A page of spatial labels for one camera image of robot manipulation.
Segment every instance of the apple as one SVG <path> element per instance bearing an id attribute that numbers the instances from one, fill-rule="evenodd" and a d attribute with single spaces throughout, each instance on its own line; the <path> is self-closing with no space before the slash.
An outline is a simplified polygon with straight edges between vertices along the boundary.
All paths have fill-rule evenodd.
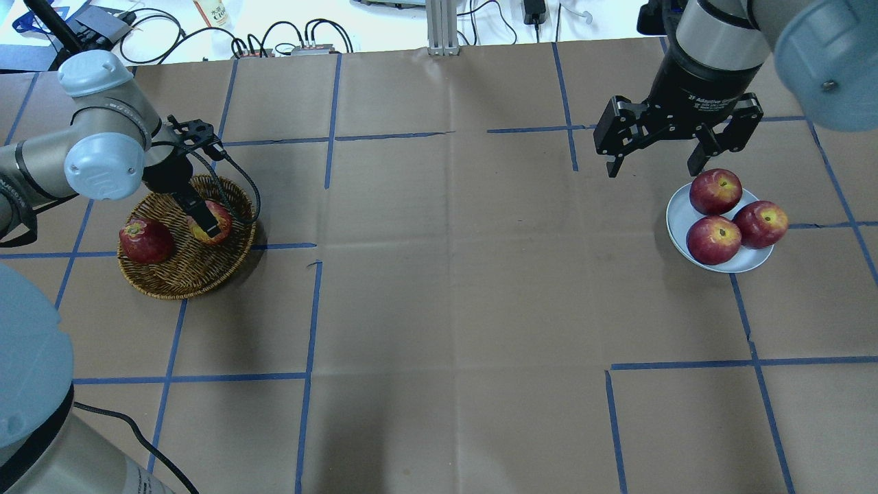
<path id="1" fill-rule="evenodd" d="M 119 230 L 122 251 L 135 263 L 156 264 L 174 253 L 174 237 L 156 220 L 134 218 Z"/>
<path id="2" fill-rule="evenodd" d="M 198 226 L 198 223 L 195 222 L 195 218 L 191 216 L 186 216 L 186 225 L 189 226 L 189 231 L 192 232 L 192 236 L 198 239 L 199 242 L 206 243 L 207 245 L 216 245 L 217 243 L 226 240 L 226 237 L 228 237 L 228 234 L 232 231 L 232 216 L 217 202 L 206 200 L 205 204 L 207 205 L 207 209 L 213 213 L 213 217 L 217 219 L 219 234 L 211 238 L 201 229 L 201 227 Z"/>
<path id="3" fill-rule="evenodd" d="M 774 245 L 789 228 L 787 214 L 770 200 L 757 200 L 742 207 L 733 221 L 741 230 L 741 244 L 751 249 Z"/>
<path id="4" fill-rule="evenodd" d="M 692 257 L 704 265 L 718 265 L 735 257 L 741 248 L 741 230 L 722 216 L 705 216 L 686 233 Z"/>
<path id="5" fill-rule="evenodd" d="M 722 168 L 703 171 L 689 188 L 689 202 L 701 214 L 728 213 L 741 200 L 738 176 Z"/>

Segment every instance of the bottle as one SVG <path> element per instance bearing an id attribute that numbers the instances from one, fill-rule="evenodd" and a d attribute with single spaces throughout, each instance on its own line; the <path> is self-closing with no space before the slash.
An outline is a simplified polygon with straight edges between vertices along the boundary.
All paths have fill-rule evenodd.
<path id="1" fill-rule="evenodd" d="M 228 22 L 228 13 L 222 0 L 192 0 L 192 2 L 209 27 L 222 27 Z"/>

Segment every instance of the white plate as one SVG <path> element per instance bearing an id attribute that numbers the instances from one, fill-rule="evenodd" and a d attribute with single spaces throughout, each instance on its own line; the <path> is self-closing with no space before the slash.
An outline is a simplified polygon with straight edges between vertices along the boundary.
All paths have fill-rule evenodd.
<path id="1" fill-rule="evenodd" d="M 665 212 L 667 233 L 671 236 L 671 242 L 673 242 L 673 246 L 680 251 L 680 254 L 683 254 L 685 258 L 704 269 L 715 272 L 745 272 L 759 267 L 759 265 L 766 262 L 766 259 L 768 259 L 768 256 L 770 256 L 771 252 L 774 250 L 773 245 L 770 245 L 765 249 L 748 249 L 747 247 L 741 247 L 738 253 L 735 254 L 734 258 L 718 265 L 704 265 L 692 257 L 692 254 L 689 253 L 689 248 L 686 246 L 686 234 L 695 222 L 704 217 L 704 214 L 695 211 L 695 208 L 692 207 L 692 203 L 689 202 L 689 187 L 691 186 L 692 184 L 689 183 L 680 187 L 667 203 L 667 211 Z M 757 200 L 756 196 L 747 191 L 747 189 L 744 189 L 741 201 L 730 212 L 723 214 L 723 216 L 732 219 L 735 217 L 735 213 L 737 213 L 742 207 Z"/>

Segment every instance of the power adapter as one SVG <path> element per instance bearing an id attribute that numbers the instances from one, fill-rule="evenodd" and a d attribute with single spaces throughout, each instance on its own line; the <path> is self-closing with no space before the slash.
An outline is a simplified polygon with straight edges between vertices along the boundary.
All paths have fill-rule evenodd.
<path id="1" fill-rule="evenodd" d="M 546 21 L 545 0 L 523 0 L 524 24 L 540 25 Z"/>

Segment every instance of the woven basket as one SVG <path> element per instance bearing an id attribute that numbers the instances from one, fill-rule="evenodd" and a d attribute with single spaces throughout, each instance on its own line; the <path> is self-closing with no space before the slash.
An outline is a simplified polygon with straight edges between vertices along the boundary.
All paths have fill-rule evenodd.
<path id="1" fill-rule="evenodd" d="M 192 186 L 206 200 L 222 204 L 217 186 L 209 175 L 192 177 Z M 234 211 L 251 218 L 255 211 L 247 194 L 231 180 L 219 177 Z M 206 245 L 196 240 L 186 225 L 186 215 L 167 194 L 150 193 L 134 208 L 133 218 L 150 218 L 164 223 L 174 236 L 176 250 L 164 262 L 146 265 L 131 261 L 119 245 L 117 257 L 125 279 L 143 294 L 163 300 L 179 300 L 205 294 L 238 269 L 253 246 L 255 223 L 234 220 L 232 231 L 222 243 Z"/>

